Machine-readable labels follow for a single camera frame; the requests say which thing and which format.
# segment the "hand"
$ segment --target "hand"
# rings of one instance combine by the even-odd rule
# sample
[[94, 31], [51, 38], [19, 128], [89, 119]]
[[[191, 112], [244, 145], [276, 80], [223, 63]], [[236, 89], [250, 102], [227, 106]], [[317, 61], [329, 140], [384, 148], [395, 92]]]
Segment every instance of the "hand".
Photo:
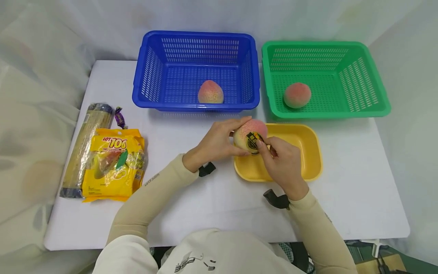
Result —
[[251, 153], [230, 143], [230, 132], [251, 120], [251, 116], [214, 122], [199, 145], [189, 150], [183, 157], [186, 169], [196, 172], [202, 165], [230, 156], [248, 156]]
[[271, 178], [280, 185], [290, 200], [298, 201], [309, 192], [309, 186], [301, 177], [301, 151], [278, 137], [270, 137], [263, 143], [257, 140], [257, 148]]

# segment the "yellow snack bag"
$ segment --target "yellow snack bag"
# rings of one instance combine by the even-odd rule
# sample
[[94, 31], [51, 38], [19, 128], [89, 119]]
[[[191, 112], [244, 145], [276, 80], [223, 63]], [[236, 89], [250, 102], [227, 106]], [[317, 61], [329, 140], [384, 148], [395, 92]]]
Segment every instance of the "yellow snack bag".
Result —
[[96, 133], [82, 183], [84, 203], [126, 201], [141, 186], [145, 140], [138, 129], [99, 128]]

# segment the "sleeve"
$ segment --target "sleeve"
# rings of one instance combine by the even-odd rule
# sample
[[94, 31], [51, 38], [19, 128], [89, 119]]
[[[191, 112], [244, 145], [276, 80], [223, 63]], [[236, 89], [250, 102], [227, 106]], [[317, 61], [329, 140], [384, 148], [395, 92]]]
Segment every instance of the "sleeve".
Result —
[[289, 214], [298, 225], [316, 273], [357, 273], [344, 240], [310, 191], [303, 199], [290, 201]]
[[114, 217], [109, 231], [108, 245], [123, 235], [136, 235], [146, 239], [148, 225], [160, 213], [172, 196], [198, 178], [183, 165], [183, 154], [155, 174], [145, 186], [139, 188]]
[[158, 266], [149, 252], [148, 242], [134, 235], [120, 236], [100, 253], [93, 274], [156, 274]]

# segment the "fake peach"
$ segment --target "fake peach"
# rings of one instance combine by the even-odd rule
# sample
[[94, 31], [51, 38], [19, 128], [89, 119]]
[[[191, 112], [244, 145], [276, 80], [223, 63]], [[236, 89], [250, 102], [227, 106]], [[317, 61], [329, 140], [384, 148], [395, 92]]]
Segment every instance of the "fake peach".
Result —
[[291, 108], [300, 108], [307, 105], [311, 96], [312, 92], [308, 85], [294, 83], [288, 86], [284, 92], [284, 102]]
[[199, 89], [198, 101], [200, 103], [222, 104], [222, 88], [212, 80], [205, 81]]
[[251, 119], [234, 131], [234, 145], [249, 151], [252, 155], [257, 155], [258, 150], [255, 141], [260, 136], [264, 140], [267, 138], [267, 135], [268, 128], [265, 123], [257, 119]]

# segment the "green basket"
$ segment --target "green basket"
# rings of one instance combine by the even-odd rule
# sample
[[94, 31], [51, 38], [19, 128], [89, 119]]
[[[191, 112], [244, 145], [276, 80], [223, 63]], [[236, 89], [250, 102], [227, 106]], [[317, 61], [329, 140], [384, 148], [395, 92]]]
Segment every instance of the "green basket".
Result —
[[[359, 42], [271, 41], [263, 45], [263, 72], [272, 114], [279, 119], [380, 117], [391, 105], [368, 48]], [[300, 108], [283, 101], [296, 82], [312, 91]]]

